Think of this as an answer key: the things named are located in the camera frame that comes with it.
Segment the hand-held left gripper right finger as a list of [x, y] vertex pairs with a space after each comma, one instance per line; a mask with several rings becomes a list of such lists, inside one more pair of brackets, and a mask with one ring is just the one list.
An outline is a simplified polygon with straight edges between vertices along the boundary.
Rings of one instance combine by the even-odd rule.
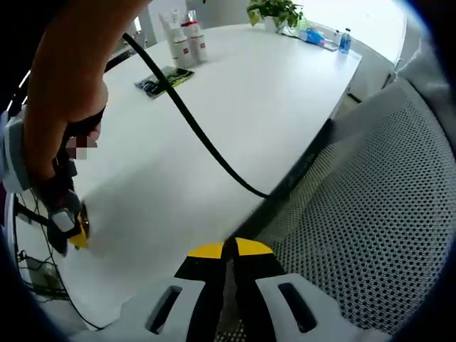
[[335, 299], [287, 274], [266, 245], [235, 239], [236, 299], [248, 341], [389, 341], [346, 320]]

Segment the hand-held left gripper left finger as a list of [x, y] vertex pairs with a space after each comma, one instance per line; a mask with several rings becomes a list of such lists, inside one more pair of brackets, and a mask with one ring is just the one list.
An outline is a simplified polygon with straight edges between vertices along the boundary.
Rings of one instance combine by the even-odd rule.
[[71, 341], [213, 341], [223, 307], [226, 261], [223, 244], [189, 252], [174, 276], [128, 299], [120, 316], [99, 331]]

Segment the person's right hand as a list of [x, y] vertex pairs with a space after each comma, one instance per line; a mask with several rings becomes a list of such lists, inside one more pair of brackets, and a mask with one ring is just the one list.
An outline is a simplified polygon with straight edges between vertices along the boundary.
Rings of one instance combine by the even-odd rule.
[[98, 114], [108, 100], [104, 82], [38, 85], [28, 89], [23, 154], [32, 180], [54, 176], [53, 159], [69, 123]]

